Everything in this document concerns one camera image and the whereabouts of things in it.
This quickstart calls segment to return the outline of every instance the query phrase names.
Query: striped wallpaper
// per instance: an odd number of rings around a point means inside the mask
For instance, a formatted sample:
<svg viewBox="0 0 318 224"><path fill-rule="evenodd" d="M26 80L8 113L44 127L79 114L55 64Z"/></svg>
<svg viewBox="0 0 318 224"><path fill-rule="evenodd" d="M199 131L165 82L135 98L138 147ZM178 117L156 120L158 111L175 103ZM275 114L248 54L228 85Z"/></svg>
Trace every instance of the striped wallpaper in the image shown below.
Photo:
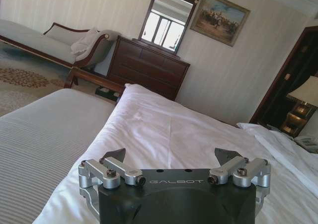
<svg viewBox="0 0 318 224"><path fill-rule="evenodd" d="M230 0L251 10L234 47L188 30L178 55L191 64L177 101L234 124L247 122L308 18L274 0ZM38 31L53 21L136 38L150 0L0 0L0 18Z"/></svg>

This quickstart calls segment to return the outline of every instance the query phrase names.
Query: picture frame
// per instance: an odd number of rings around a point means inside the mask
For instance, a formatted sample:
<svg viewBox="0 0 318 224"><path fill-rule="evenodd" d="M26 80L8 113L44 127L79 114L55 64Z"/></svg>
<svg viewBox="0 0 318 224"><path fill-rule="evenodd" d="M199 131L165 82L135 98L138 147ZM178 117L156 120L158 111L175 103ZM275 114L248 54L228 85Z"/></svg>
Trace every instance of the picture frame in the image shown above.
<svg viewBox="0 0 318 224"><path fill-rule="evenodd" d="M233 46L249 14L228 0L200 0L190 29Z"/></svg>

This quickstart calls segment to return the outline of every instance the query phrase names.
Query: floor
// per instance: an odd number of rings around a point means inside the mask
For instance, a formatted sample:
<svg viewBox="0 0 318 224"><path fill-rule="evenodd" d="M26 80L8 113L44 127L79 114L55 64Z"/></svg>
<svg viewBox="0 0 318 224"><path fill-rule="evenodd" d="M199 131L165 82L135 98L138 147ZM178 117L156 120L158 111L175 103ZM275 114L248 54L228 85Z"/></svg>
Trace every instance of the floor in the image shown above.
<svg viewBox="0 0 318 224"><path fill-rule="evenodd" d="M0 116L62 89L69 71L69 68L0 42ZM79 86L73 86L91 95L97 87L84 80L79 80Z"/></svg>

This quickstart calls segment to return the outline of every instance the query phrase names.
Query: gray striped blanket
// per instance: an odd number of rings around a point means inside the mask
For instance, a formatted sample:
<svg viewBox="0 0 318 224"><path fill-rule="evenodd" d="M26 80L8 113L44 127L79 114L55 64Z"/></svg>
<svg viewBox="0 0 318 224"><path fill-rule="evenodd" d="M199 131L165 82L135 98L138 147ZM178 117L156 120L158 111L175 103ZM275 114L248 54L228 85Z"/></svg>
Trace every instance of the gray striped blanket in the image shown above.
<svg viewBox="0 0 318 224"><path fill-rule="evenodd" d="M0 117L0 224L34 221L113 108L62 89Z"/></svg>

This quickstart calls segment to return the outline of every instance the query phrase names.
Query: doorway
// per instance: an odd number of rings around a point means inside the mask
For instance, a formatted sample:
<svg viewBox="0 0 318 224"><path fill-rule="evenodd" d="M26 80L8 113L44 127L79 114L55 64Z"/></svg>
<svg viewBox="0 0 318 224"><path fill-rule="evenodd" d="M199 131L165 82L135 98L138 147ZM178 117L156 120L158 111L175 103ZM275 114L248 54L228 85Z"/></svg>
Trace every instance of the doorway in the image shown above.
<svg viewBox="0 0 318 224"><path fill-rule="evenodd" d="M296 101L286 95L300 87L310 76L317 75L318 26L314 26L304 29L250 122L279 128L287 113L296 105Z"/></svg>

